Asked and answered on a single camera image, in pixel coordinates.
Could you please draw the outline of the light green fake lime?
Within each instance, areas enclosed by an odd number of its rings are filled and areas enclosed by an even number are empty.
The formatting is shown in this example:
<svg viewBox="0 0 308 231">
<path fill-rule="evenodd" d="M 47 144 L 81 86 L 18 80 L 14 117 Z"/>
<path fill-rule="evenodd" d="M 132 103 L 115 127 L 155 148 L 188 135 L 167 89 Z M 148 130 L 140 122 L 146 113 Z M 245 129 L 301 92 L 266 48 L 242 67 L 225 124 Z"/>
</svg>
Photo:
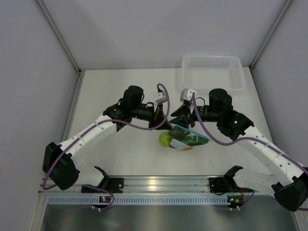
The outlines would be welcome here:
<svg viewBox="0 0 308 231">
<path fill-rule="evenodd" d="M 158 141 L 159 141 L 159 144 L 162 146 L 162 147 L 170 147 L 170 143 L 172 141 L 172 137 L 169 135 L 168 132 L 162 132 L 159 137 L 158 137 Z"/>
</svg>

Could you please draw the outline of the clear zip bag blue seal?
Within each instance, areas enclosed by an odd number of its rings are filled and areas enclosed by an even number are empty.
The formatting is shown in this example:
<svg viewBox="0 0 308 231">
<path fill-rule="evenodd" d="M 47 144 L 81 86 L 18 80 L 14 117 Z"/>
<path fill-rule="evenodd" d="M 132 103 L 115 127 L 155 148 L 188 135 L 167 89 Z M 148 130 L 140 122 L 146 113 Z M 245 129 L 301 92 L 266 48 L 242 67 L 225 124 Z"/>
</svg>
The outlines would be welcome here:
<svg viewBox="0 0 308 231">
<path fill-rule="evenodd" d="M 195 146 L 209 143 L 211 139 L 189 128 L 179 125 L 172 126 L 171 130 L 162 132 L 158 142 L 162 147 L 189 151 Z"/>
</svg>

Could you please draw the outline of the green fake cucumber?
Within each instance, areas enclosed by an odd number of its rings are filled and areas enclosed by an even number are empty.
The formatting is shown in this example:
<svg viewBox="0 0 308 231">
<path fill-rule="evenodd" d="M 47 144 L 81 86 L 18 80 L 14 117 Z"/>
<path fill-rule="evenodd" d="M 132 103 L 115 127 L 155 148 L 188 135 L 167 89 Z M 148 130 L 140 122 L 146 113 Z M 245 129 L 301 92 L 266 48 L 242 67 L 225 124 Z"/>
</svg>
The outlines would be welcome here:
<svg viewBox="0 0 308 231">
<path fill-rule="evenodd" d="M 196 135 L 195 133 L 192 133 L 188 130 L 176 126 L 173 127 L 173 129 L 170 130 L 168 133 L 172 137 L 172 139 L 180 141 L 188 146 L 199 146 L 207 144 L 209 142 L 208 138 L 204 138 L 202 136 Z"/>
</svg>

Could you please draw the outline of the orange fake fruit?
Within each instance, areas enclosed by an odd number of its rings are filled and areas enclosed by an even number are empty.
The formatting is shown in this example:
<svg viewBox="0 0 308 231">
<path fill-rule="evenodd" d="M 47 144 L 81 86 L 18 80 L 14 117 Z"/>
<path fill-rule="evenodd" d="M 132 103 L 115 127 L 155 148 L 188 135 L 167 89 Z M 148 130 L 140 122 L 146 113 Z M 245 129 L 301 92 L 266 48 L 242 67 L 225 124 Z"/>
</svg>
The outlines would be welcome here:
<svg viewBox="0 0 308 231">
<path fill-rule="evenodd" d="M 189 150 L 191 150 L 191 149 L 193 149 L 193 147 L 187 147 L 187 148 L 183 148 L 183 149 L 181 149 L 182 151 L 189 151 Z"/>
</svg>

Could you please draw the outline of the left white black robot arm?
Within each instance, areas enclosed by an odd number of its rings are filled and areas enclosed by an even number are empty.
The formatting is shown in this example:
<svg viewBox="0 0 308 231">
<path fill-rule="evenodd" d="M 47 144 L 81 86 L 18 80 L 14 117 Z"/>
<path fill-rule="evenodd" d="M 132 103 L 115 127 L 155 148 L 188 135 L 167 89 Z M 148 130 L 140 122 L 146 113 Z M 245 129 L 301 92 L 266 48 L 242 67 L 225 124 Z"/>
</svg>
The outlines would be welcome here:
<svg viewBox="0 0 308 231">
<path fill-rule="evenodd" d="M 56 144 L 46 146 L 42 170 L 45 178 L 42 183 L 44 190 L 51 180 L 54 187 L 64 191 L 79 183 L 83 187 L 104 192 L 109 186 L 109 176 L 100 167 L 83 171 L 79 164 L 82 157 L 103 139 L 119 132 L 124 126 L 140 130 L 170 130 L 172 126 L 167 120 L 169 111 L 163 111 L 163 104 L 170 103 L 166 87 L 157 84 L 157 92 L 152 102 L 143 103 L 144 91 L 138 86 L 129 86 L 116 104 L 106 108 L 102 114 L 84 130 L 75 136 Z M 132 124 L 133 119 L 148 122 L 143 128 Z"/>
</svg>

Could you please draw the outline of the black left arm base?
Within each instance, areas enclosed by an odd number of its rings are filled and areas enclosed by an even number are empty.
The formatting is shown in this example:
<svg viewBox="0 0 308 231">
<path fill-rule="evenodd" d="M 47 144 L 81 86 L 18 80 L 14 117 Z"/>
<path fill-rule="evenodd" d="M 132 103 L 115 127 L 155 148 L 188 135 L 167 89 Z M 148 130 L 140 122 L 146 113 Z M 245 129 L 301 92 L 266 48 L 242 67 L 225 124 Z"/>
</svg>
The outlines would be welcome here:
<svg viewBox="0 0 308 231">
<path fill-rule="evenodd" d="M 124 179 L 117 177 L 110 177 L 102 168 L 95 166 L 100 174 L 103 176 L 103 179 L 100 181 L 100 184 L 96 188 L 104 189 L 110 193 L 122 193 L 124 188 Z"/>
</svg>

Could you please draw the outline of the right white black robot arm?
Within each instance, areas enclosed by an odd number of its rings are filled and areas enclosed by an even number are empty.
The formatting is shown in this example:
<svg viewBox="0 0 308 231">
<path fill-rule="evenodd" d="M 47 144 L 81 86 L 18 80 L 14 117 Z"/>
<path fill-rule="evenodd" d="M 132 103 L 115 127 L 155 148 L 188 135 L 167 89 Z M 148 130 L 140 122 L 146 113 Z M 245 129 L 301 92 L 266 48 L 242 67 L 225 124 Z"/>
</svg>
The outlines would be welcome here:
<svg viewBox="0 0 308 231">
<path fill-rule="evenodd" d="M 267 175 L 233 166 L 222 178 L 222 190 L 250 189 L 273 197 L 289 211 L 303 211 L 302 204 L 308 198 L 307 167 L 274 145 L 252 120 L 235 111 L 226 90 L 211 90 L 208 105 L 198 106 L 196 100 L 196 91 L 184 89 L 182 106 L 172 113 L 171 123 L 192 128 L 199 122 L 212 141 L 221 146 L 242 146 L 270 171 Z"/>
</svg>

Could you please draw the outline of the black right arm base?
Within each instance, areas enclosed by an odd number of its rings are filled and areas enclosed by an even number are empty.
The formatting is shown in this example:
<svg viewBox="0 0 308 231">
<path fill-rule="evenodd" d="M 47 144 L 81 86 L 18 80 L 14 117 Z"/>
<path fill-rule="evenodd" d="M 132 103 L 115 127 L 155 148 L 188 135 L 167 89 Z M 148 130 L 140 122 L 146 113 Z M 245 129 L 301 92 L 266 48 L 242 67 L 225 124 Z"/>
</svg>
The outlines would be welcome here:
<svg viewBox="0 0 308 231">
<path fill-rule="evenodd" d="M 209 178 L 210 192 L 214 194 L 240 193 L 241 189 L 236 185 L 233 177 L 241 169 L 243 167 L 233 166 L 222 177 Z"/>
</svg>

